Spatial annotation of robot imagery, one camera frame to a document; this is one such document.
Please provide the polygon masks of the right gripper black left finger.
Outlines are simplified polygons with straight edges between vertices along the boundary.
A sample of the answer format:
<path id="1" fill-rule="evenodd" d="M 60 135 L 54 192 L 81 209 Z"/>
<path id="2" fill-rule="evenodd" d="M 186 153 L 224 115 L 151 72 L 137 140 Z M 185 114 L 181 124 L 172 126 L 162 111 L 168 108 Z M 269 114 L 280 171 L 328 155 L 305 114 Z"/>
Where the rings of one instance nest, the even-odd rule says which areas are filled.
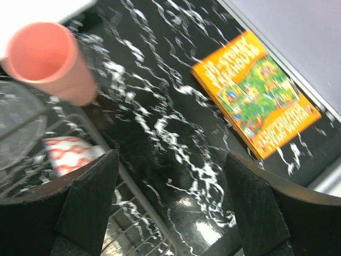
<path id="1" fill-rule="evenodd" d="M 1 199 L 1 255 L 100 255 L 119 172 L 119 152 Z"/>

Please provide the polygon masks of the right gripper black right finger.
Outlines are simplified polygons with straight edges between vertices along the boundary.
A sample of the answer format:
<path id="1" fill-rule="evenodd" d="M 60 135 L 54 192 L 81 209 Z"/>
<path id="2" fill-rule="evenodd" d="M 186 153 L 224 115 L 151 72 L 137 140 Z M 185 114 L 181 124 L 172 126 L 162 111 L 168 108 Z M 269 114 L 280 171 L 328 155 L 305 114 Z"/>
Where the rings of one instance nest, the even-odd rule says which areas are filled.
<path id="1" fill-rule="evenodd" d="M 229 153 L 224 172 L 245 255 L 340 255 L 340 198 Z"/>

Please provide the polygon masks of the blue geometric patterned bowl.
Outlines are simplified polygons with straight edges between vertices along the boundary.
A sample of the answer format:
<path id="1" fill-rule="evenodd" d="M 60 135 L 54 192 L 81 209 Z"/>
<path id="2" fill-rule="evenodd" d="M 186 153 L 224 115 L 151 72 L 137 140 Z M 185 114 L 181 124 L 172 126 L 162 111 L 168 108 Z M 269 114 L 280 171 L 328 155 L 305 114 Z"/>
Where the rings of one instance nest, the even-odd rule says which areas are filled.
<path id="1" fill-rule="evenodd" d="M 57 177 L 77 170 L 105 154 L 101 146 L 92 146 L 73 136 L 43 139 L 43 144 Z"/>

